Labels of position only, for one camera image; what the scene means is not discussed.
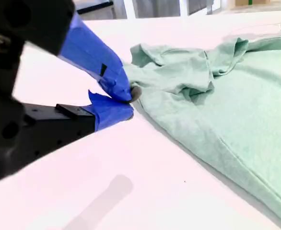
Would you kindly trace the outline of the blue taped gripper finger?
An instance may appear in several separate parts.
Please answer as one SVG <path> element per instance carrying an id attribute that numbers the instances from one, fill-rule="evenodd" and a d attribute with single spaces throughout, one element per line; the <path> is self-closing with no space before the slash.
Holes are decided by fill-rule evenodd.
<path id="1" fill-rule="evenodd" d="M 18 165 L 28 165 L 87 135 L 129 120 L 134 110 L 128 103 L 88 93 L 90 105 L 53 106 L 26 103 L 18 143 Z"/>
<path id="2" fill-rule="evenodd" d="M 111 98 L 132 103 L 131 86 L 118 55 L 82 21 L 71 0 L 12 0 L 11 26 L 23 38 L 89 73 Z"/>

